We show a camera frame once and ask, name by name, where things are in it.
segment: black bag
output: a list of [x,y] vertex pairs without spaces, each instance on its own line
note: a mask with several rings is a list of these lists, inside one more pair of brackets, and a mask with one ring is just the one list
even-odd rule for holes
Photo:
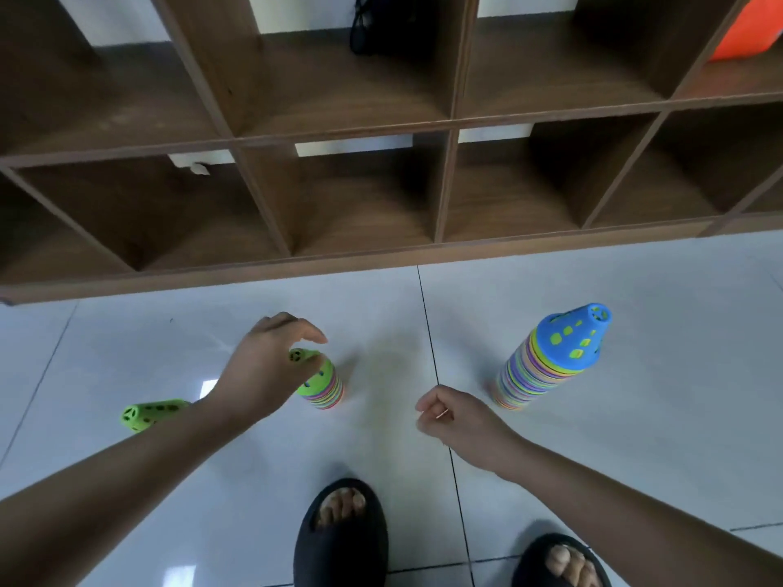
[[436,18],[435,0],[356,0],[351,50],[427,60],[435,48]]

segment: person's left arm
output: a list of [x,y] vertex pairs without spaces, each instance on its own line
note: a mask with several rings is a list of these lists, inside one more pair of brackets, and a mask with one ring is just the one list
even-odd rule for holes
[[80,582],[210,455],[317,372],[320,357],[289,360],[299,340],[327,341],[288,313],[263,318],[204,399],[0,502],[0,584]]

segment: person's right arm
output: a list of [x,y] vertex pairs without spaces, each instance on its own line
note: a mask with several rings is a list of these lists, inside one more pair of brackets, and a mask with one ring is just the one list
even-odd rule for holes
[[783,585],[783,559],[526,441],[470,394],[439,385],[416,409],[419,430],[531,492],[633,587]]

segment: black sandal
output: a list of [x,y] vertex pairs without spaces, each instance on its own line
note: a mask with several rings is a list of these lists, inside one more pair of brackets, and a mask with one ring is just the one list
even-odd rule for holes
[[565,534],[545,534],[536,539],[522,554],[517,570],[514,571],[512,587],[572,587],[563,577],[555,577],[546,568],[546,555],[554,545],[570,545],[574,550],[582,552],[585,560],[595,566],[595,572],[603,587],[612,587],[609,577],[592,550],[578,539]]
[[[323,500],[354,488],[367,501],[364,514],[316,529]],[[324,488],[299,528],[294,551],[294,587],[383,587],[388,568],[388,533],[380,501],[360,480],[343,478]]]

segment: cubby shelf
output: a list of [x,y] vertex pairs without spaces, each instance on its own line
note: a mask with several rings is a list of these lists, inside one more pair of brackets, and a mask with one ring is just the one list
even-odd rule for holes
[[0,1],[0,300],[783,227],[783,41],[707,61],[747,0],[429,0],[417,57],[353,55],[353,1]]

